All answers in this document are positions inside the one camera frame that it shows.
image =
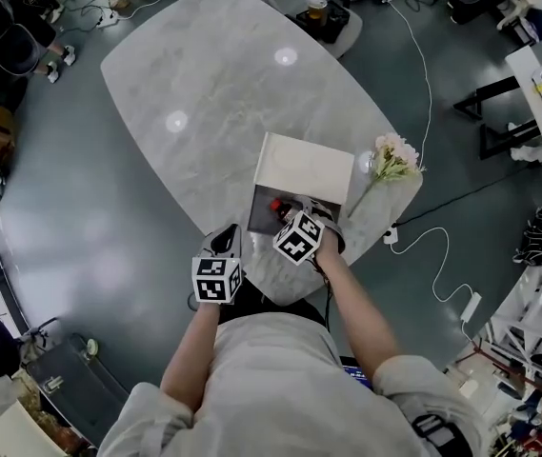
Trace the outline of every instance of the floor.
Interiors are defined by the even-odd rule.
[[[64,330],[96,338],[101,360],[126,387],[158,381],[191,318],[190,258],[202,234],[132,141],[99,65],[129,32],[172,1],[112,28],[62,37],[77,47],[78,61],[62,70],[55,85],[30,80],[17,112],[17,153],[0,204],[0,251],[30,324],[60,316]],[[400,219],[396,247],[430,227],[446,228],[452,248],[437,293],[446,297],[461,283],[480,292],[482,303],[467,326],[474,334],[521,273],[511,258],[522,228],[542,205],[542,168],[523,168],[507,153],[478,160],[477,126],[451,105],[508,76],[504,57],[516,45],[494,29],[489,15],[466,26],[452,24],[443,1],[418,13],[404,0],[394,2],[425,53],[433,91],[428,170]],[[352,9],[364,29],[341,63],[398,133],[419,148],[429,102],[406,24],[391,7],[362,2]],[[96,10],[84,17],[76,11],[57,25],[90,28],[97,18]],[[493,99],[485,112],[500,128],[509,117],[527,118],[526,110],[513,92]],[[434,232],[402,256],[379,243],[354,265],[404,350],[429,357],[439,368],[466,344],[459,315],[468,302],[466,292],[446,304],[433,298],[444,250],[444,236]],[[325,296],[316,292],[311,300],[322,307]],[[334,305],[331,333],[349,354]]]

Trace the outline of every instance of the black shorts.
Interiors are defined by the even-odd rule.
[[[43,48],[47,48],[57,36],[48,22],[24,4],[12,5],[14,22],[27,29]]]
[[[235,318],[241,318],[242,316],[269,312],[290,313],[292,315],[313,320],[324,327],[326,326],[324,319],[319,314],[319,311],[317,311],[317,308],[310,303],[305,300],[298,300],[286,307],[280,307],[267,298],[260,289],[255,287],[248,280],[248,278],[243,279],[241,288],[234,294],[234,303],[232,305],[222,305],[219,325],[234,320]]]

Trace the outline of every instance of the hand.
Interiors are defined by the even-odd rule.
[[[324,228],[321,245],[315,253],[315,258],[321,269],[342,259],[338,253],[338,236],[331,228]]]

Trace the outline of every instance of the shirt sleeve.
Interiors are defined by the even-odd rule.
[[[429,360],[414,355],[393,357],[376,370],[372,386],[396,403],[407,420],[425,413],[439,415],[461,430],[473,455],[484,454],[488,432],[482,417]]]
[[[158,387],[133,388],[118,420],[106,435],[99,457],[158,457],[175,433],[192,427],[192,412]]]

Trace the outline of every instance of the white shirt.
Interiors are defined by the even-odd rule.
[[[287,313],[238,318],[218,329],[195,415],[158,387],[139,384],[99,456],[438,455],[403,411],[439,414],[481,454],[480,417],[428,360],[394,357],[372,385],[374,392],[343,370],[321,325]]]

